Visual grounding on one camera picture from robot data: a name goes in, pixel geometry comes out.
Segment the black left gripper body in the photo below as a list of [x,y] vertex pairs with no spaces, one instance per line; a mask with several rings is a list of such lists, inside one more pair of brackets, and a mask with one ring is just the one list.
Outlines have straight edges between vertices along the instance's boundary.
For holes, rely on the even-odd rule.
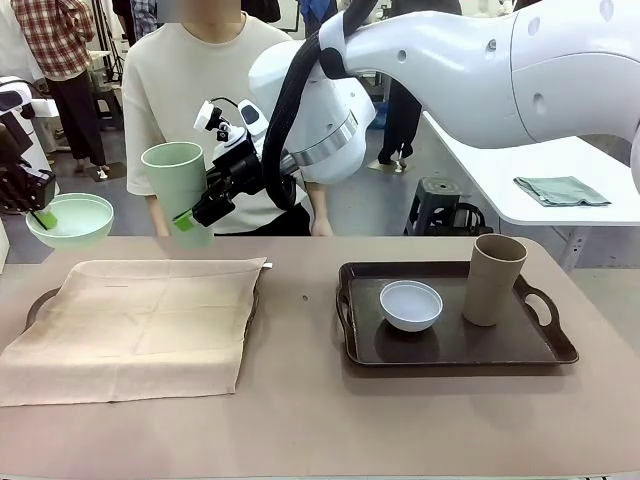
[[35,212],[55,196],[55,175],[27,162],[11,130],[1,124],[1,210]]

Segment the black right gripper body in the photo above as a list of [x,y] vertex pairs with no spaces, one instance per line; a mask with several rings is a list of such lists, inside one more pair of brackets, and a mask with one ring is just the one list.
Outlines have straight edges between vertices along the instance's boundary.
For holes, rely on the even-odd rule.
[[264,189],[262,165],[252,144],[218,145],[206,172],[206,195],[233,199],[239,193],[255,195]]

